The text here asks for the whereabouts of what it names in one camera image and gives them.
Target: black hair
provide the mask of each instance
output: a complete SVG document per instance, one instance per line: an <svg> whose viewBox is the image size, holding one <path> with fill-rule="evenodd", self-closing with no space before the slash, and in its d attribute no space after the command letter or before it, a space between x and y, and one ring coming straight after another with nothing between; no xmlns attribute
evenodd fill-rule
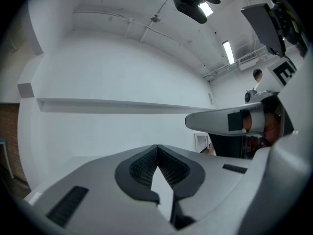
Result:
<svg viewBox="0 0 313 235"><path fill-rule="evenodd" d="M257 80L258 77L259 77L260 75L262 75L262 74L263 74L263 72L262 72L260 69L255 69L255 70L253 71L253 77L254 77L255 80Z"/></svg>

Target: dark floor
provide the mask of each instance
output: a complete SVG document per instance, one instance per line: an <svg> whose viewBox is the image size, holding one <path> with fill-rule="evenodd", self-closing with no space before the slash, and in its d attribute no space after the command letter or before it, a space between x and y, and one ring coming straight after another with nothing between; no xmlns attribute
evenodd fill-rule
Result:
<svg viewBox="0 0 313 235"><path fill-rule="evenodd" d="M6 185L10 194L14 197L24 199L31 192L26 182L18 178L12 179L9 172L3 168L0 168L0 177L3 179L2 182Z"/></svg>

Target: air conditioner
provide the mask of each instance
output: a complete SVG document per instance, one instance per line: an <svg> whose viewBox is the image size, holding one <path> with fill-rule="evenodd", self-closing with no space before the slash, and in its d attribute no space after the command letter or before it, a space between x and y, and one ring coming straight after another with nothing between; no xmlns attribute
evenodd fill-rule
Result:
<svg viewBox="0 0 313 235"><path fill-rule="evenodd" d="M248 68L251 68L256 65L256 62L259 61L259 57L256 52L250 53L239 59L239 69L244 71Z"/></svg>

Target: fluorescent ceiling light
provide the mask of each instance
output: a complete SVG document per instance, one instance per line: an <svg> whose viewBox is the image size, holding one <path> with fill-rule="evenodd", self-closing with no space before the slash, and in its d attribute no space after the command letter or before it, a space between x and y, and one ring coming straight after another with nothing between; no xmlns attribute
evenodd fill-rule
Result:
<svg viewBox="0 0 313 235"><path fill-rule="evenodd" d="M226 41L225 43L223 43L223 46L226 51L229 64L232 65L233 63L235 63L235 60L234 60L233 52L231 50L229 41Z"/></svg>
<svg viewBox="0 0 313 235"><path fill-rule="evenodd" d="M210 6L207 4L207 2L205 3L200 3L199 7L201 8L201 10L205 13L205 16L208 17L209 15L211 15L213 13L212 9L210 8Z"/></svg>

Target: ceiling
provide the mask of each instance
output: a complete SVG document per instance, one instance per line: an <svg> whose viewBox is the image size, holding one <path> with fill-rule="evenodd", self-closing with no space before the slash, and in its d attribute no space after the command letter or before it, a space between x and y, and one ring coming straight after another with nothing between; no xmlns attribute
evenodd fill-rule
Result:
<svg viewBox="0 0 313 235"><path fill-rule="evenodd" d="M81 0L73 12L73 29L126 36L166 52L205 76L228 64L223 42L230 41L235 59L258 47L240 9L263 2L270 4L269 0L209 4L213 14L207 23L199 24L177 11L173 0ZM151 24L151 16L158 11L161 21Z"/></svg>

